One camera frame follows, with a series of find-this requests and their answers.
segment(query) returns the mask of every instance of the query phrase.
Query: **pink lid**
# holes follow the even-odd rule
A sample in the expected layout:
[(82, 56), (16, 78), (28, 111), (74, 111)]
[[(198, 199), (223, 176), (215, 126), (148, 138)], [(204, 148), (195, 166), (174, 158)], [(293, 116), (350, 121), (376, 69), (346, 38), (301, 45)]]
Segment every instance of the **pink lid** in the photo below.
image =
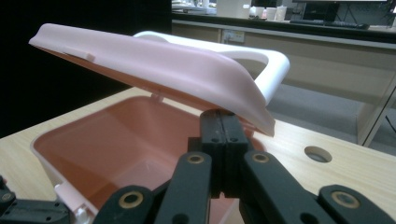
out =
[(56, 24), (41, 26), (29, 44), (201, 110), (223, 107), (274, 135), (275, 121), (248, 71), (212, 50)]

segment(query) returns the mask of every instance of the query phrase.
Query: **black countertop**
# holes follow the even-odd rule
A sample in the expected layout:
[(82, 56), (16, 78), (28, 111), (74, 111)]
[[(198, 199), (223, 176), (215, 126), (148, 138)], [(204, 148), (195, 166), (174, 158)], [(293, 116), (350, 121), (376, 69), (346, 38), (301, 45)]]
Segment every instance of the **black countertop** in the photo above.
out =
[(344, 38), (350, 40), (359, 41), (370, 41), (377, 43), (396, 44), (396, 32), (381, 32), (373, 30), (358, 30), (358, 29), (347, 29), (337, 28), (329, 26), (312, 26), (302, 24), (292, 24), (288, 22), (274, 22), (254, 19), (235, 19), (235, 18), (224, 18), (216, 16), (206, 15), (189, 15), (181, 13), (173, 13), (173, 20), (179, 21), (194, 21), (202, 23), (210, 23), (217, 25), (227, 25), (244, 27), (251, 29), (267, 30), (286, 32), (299, 35), (316, 35), (326, 36), (334, 38)]

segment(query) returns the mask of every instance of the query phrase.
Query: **light wood tabletop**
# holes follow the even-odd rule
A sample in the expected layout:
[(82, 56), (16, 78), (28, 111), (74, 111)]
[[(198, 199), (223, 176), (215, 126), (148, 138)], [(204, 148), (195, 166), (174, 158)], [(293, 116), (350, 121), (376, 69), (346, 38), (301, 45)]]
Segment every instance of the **light wood tabletop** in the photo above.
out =
[[(136, 95), (149, 93), (131, 88), (0, 139), (0, 175), (7, 180), (8, 187), (17, 198), (55, 200), (53, 186), (32, 153), (31, 143), (42, 133)], [(254, 133), (254, 139), (272, 153), (305, 189), (318, 194), (323, 186), (343, 185), (365, 195), (396, 219), (396, 157), (279, 120), (276, 121), (275, 133), (275, 137)], [(313, 161), (305, 154), (318, 148), (330, 154), (330, 162)], [(227, 221), (241, 222), (237, 212), (232, 212)]]

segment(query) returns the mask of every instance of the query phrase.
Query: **dark background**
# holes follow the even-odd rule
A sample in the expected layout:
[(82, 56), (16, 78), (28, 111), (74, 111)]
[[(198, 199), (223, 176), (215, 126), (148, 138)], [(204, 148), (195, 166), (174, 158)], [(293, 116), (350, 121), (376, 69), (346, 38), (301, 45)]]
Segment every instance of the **dark background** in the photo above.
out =
[(129, 87), (28, 44), (44, 23), (171, 33), (170, 0), (6, 0), (0, 6), (0, 137)]

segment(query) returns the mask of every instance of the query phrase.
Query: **open box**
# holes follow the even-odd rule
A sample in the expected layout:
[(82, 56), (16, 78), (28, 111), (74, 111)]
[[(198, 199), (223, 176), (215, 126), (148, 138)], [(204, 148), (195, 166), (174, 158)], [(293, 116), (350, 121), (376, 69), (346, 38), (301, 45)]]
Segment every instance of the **open box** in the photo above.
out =
[[(265, 106), (289, 69), (287, 58), (275, 51), (152, 32), (131, 37), (45, 24), (30, 44), (150, 92), (44, 133), (32, 143), (55, 191), (79, 223), (92, 221), (117, 189), (156, 189), (172, 177), (188, 138), (200, 135), (199, 117), (166, 98), (198, 111), (225, 108), (239, 116), (247, 133), (273, 135), (275, 121)], [(253, 80), (233, 59), (266, 65)], [(210, 223), (221, 223), (232, 201), (212, 200)]]

